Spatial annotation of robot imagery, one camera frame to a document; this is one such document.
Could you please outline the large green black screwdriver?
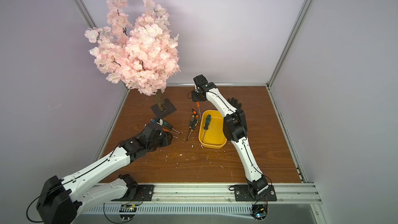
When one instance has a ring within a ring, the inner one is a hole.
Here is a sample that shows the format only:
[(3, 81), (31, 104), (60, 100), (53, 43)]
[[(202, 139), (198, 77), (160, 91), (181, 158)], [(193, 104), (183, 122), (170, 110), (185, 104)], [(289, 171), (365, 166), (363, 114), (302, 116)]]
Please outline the large green black screwdriver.
[(207, 117), (206, 117), (206, 119), (205, 119), (205, 124), (204, 124), (204, 135), (203, 135), (203, 138), (202, 138), (202, 142), (203, 142), (203, 143), (205, 143), (206, 132), (207, 132), (207, 130), (209, 129), (210, 122), (211, 122), (211, 115), (209, 114), (209, 115), (207, 115)]

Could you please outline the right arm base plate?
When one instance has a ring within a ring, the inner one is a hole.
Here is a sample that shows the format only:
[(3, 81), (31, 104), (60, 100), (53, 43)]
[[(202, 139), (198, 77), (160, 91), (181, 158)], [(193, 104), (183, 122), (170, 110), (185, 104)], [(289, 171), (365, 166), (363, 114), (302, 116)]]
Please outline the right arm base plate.
[(229, 191), (234, 192), (235, 201), (271, 201), (276, 202), (277, 196), (273, 185), (268, 185), (261, 192), (256, 192), (249, 185), (239, 184), (229, 186)]

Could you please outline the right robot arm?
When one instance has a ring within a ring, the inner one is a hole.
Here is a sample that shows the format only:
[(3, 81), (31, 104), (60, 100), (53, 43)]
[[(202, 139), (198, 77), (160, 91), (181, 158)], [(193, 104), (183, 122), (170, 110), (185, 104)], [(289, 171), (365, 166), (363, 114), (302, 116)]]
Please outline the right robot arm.
[(223, 117), (223, 133), (237, 150), (245, 171), (248, 191), (259, 200), (269, 191), (267, 177), (256, 163), (248, 139), (247, 121), (241, 104), (234, 97), (226, 99), (213, 82), (199, 75), (193, 79), (195, 89), (191, 92), (194, 102), (209, 101)]

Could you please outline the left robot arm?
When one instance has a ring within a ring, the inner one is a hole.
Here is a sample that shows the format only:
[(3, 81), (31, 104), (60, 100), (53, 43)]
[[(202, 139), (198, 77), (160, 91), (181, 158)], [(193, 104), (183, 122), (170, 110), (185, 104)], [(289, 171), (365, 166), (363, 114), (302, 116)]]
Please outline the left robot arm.
[(147, 153), (171, 145), (173, 135), (156, 122), (148, 123), (142, 132), (121, 141), (113, 151), (91, 165), (63, 178), (46, 180), (41, 194), (33, 201), (43, 224), (71, 224), (87, 210), (112, 200), (142, 201), (144, 194), (128, 175), (114, 181), (96, 184)]

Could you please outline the yellow black striped screwdriver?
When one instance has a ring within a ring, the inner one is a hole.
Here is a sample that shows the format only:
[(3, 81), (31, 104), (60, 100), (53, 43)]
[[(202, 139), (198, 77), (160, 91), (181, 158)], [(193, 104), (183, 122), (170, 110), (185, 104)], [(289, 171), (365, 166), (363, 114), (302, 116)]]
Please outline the yellow black striped screwdriver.
[(189, 130), (192, 129), (195, 122), (195, 114), (191, 116), (190, 123), (189, 123)]

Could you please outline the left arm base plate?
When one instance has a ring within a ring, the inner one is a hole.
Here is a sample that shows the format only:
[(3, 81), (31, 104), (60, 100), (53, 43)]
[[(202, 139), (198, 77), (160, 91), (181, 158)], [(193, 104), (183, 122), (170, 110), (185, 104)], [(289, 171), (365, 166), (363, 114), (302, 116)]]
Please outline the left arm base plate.
[(112, 200), (113, 202), (150, 202), (154, 193), (154, 185), (143, 184), (128, 189), (126, 194), (119, 199)]

